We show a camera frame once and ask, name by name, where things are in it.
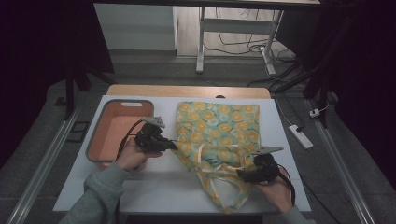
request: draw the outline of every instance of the table leg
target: table leg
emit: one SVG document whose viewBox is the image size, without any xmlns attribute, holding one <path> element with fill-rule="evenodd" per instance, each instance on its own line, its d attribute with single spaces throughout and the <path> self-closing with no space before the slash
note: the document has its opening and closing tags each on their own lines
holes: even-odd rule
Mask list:
<svg viewBox="0 0 396 224">
<path fill-rule="evenodd" d="M 201 7 L 201 18 L 199 21 L 199 44 L 197 53 L 196 73 L 204 72 L 204 30 L 205 30 L 205 8 Z"/>
<path fill-rule="evenodd" d="M 265 66 L 266 66 L 266 69 L 267 69 L 267 72 L 268 72 L 269 76 L 274 76 L 276 74 L 276 71 L 275 71 L 275 68 L 274 68 L 274 66 L 273 66 L 273 64 L 271 62 L 271 58 L 270 58 L 269 53 L 270 53 L 270 50 L 271 50 L 272 43 L 274 42 L 275 34 L 276 34 L 277 27 L 278 27 L 279 22 L 280 22 L 280 18 L 282 17 L 282 13 L 283 13 L 283 10 L 282 11 L 278 11 L 278 13 L 277 13 L 277 15 L 275 17 L 273 26 L 272 26 L 270 34 L 268 36 L 267 45 L 265 47 L 260 47 L 260 50 L 262 51 L 262 57 L 264 58 Z"/>
</svg>

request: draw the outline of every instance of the gray sleeve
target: gray sleeve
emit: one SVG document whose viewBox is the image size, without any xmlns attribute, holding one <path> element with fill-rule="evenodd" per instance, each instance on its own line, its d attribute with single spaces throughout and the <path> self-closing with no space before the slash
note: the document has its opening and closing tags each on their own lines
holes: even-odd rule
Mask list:
<svg viewBox="0 0 396 224">
<path fill-rule="evenodd" d="M 85 180 L 85 192 L 60 223 L 106 223 L 113 217 L 123 193 L 122 183 L 130 173 L 112 162 L 104 171 Z"/>
<path fill-rule="evenodd" d="M 280 215 L 279 218 L 282 220 L 282 223 L 285 223 L 285 224 L 289 224 L 289 223 L 292 223 L 292 224 L 316 224 L 317 223 L 314 220 L 305 219 L 305 217 L 303 216 L 303 214 L 301 214 L 301 212 L 297 206 L 294 206 L 288 212 Z"/>
</svg>

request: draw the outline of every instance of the yellow bag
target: yellow bag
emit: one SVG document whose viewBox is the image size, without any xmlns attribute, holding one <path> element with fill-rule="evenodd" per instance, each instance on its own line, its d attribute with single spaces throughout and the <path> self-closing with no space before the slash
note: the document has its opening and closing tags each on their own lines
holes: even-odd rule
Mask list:
<svg viewBox="0 0 396 224">
<path fill-rule="evenodd" d="M 248 198 L 249 183 L 236 170 L 255 170 L 251 152 L 260 148 L 259 105 L 222 105 L 181 102 L 177 105 L 178 150 L 173 152 L 201 180 L 204 190 L 225 213 L 235 212 Z M 214 179 L 235 184 L 239 193 L 224 205 Z"/>
</svg>

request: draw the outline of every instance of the white wall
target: white wall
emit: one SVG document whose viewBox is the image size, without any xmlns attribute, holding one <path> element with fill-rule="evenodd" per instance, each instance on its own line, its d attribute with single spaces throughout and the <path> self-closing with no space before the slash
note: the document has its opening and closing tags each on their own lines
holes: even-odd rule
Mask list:
<svg viewBox="0 0 396 224">
<path fill-rule="evenodd" d="M 108 49 L 177 48 L 176 7 L 94 5 Z"/>
</svg>

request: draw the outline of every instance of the orange tray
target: orange tray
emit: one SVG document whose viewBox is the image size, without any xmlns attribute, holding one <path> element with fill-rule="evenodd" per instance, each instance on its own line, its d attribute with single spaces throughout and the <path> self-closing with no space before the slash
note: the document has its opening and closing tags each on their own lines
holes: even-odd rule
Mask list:
<svg viewBox="0 0 396 224">
<path fill-rule="evenodd" d="M 154 115 L 154 105 L 145 100 L 110 100 L 101 110 L 94 124 L 92 138 L 86 149 L 89 161 L 99 168 L 106 168 L 117 158 L 120 142 L 131 127 L 143 117 Z M 136 134 L 144 122 L 137 125 L 131 134 Z"/>
</svg>

